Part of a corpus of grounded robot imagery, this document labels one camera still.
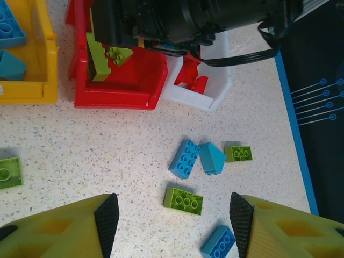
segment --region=blue lego brick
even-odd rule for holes
[[[204,171],[208,175],[221,174],[226,162],[226,155],[211,142],[201,144],[199,147],[199,157]]]
[[[7,50],[0,51],[0,80],[22,81],[26,64]]]
[[[207,243],[203,246],[201,253],[204,258],[225,258],[235,243],[235,237],[228,226],[220,225]]]
[[[26,35],[5,0],[0,0],[0,48],[26,44]]]
[[[180,179],[188,179],[200,148],[191,140],[182,141],[168,170]]]

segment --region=red plastic bin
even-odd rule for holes
[[[111,74],[92,82],[88,74],[86,33],[91,32],[89,10],[93,0],[69,0],[66,24],[74,26],[74,55],[68,77],[76,78],[75,108],[153,110],[167,77],[165,55],[137,47],[122,66],[109,60]]]

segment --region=lime green lego brick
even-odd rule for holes
[[[111,73],[103,45],[95,41],[93,33],[86,33],[89,52],[89,74],[94,82],[103,82]]]
[[[106,54],[113,60],[116,66],[121,66],[128,61],[134,52],[129,48],[110,47]]]
[[[170,187],[166,191],[163,206],[165,208],[201,215],[203,196]]]
[[[0,189],[17,187],[23,184],[20,159],[0,160]]]
[[[225,147],[225,154],[227,155],[226,162],[253,160],[249,146]]]

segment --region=white speckled table surface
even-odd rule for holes
[[[232,191],[309,211],[274,60],[234,67],[233,87],[215,113],[167,101],[154,111],[75,109],[67,1],[47,3],[60,46],[59,101],[0,107],[0,158],[19,156],[24,179],[22,187],[0,192],[0,226],[115,192],[120,221],[113,257],[201,257],[216,226],[230,225]],[[231,44],[233,54],[265,48],[256,26],[232,31]],[[168,166],[184,138],[219,148],[240,142],[252,146],[254,160],[207,176],[198,159],[190,179],[179,180]],[[204,196],[202,216],[165,209],[171,185]],[[228,257],[238,257],[236,246]]]

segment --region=black cable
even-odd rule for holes
[[[232,56],[230,58],[220,58],[220,59],[202,59],[198,56],[198,45],[191,45],[191,54],[194,58],[200,60],[208,66],[213,67],[226,67],[226,66],[237,66],[244,65],[247,63],[258,62],[275,57],[280,51],[280,43],[272,34],[264,32],[263,29],[272,26],[271,21],[264,21],[258,26],[258,31],[262,35],[263,39],[271,47],[271,49],[263,50],[260,52],[255,52],[246,55]]]

